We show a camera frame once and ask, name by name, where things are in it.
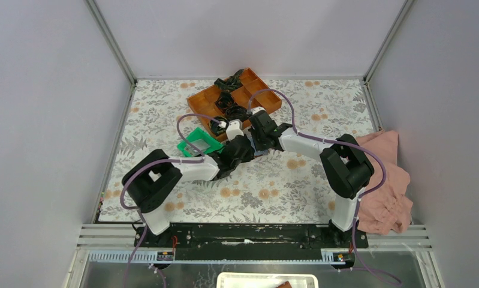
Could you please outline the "green plastic card box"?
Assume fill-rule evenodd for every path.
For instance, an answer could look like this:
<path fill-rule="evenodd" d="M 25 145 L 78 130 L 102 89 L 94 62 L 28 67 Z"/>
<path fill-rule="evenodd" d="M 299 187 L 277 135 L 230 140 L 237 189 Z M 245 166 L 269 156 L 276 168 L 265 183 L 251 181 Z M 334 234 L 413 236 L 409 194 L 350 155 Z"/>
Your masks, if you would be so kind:
<path fill-rule="evenodd" d="M 224 146 L 222 143 L 215 140 L 211 135 L 200 128 L 192 131 L 187 140 L 192 143 L 197 149 L 190 147 L 184 140 L 181 141 L 177 148 L 185 157 L 198 157 L 199 151 L 204 154 L 220 151 Z"/>

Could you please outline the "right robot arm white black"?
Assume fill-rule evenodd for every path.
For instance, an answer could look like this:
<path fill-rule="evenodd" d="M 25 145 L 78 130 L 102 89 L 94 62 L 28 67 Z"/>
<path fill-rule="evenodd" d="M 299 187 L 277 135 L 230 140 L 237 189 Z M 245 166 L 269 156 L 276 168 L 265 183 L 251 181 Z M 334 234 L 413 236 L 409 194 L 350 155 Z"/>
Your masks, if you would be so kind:
<path fill-rule="evenodd" d="M 334 246 L 346 246 L 353 238 L 351 229 L 359 197 L 375 172 L 355 138 L 344 134 L 329 142 L 317 136 L 304 136 L 296 133 L 291 124 L 278 125 L 261 107 L 249 112 L 249 121 L 249 132 L 258 150 L 295 152 L 321 162 L 326 180 L 336 193 L 331 217 L 334 227 L 329 230 L 329 239 Z"/>

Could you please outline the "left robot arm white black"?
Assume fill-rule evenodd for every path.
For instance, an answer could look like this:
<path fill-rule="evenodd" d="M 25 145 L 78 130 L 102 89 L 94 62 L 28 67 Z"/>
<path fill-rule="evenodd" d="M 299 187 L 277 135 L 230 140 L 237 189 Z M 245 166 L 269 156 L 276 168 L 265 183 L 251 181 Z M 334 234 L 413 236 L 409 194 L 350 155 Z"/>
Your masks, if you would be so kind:
<path fill-rule="evenodd" d="M 158 247 L 171 238 L 170 220 L 162 204 L 180 182 L 216 181 L 242 163 L 254 159 L 255 149 L 243 132 L 232 132 L 225 146 L 202 157 L 170 158 L 162 149 L 152 151 L 122 179 L 123 192 L 135 203 L 148 231 L 148 239 Z"/>

